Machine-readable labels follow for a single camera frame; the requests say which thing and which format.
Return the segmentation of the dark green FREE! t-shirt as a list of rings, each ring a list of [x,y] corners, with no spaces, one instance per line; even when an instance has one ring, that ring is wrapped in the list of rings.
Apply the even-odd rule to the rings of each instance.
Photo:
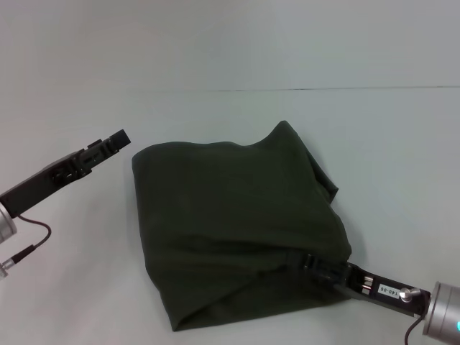
[[[144,263],[174,331],[344,300],[304,270],[345,262],[337,187],[281,121],[260,142],[169,142],[132,160]]]

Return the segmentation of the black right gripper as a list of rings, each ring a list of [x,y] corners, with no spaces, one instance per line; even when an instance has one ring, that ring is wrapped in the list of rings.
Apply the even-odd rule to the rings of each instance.
[[[363,300],[408,316],[424,316],[431,294],[420,288],[363,270],[350,263],[329,262],[304,252],[289,251],[290,272],[314,276],[350,298]]]

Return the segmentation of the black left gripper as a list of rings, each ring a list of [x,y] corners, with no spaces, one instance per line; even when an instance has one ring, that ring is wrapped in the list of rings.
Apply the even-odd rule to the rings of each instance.
[[[121,129],[108,139],[98,139],[85,150],[74,152],[0,195],[0,204],[15,219],[65,186],[80,180],[92,169],[130,144]]]

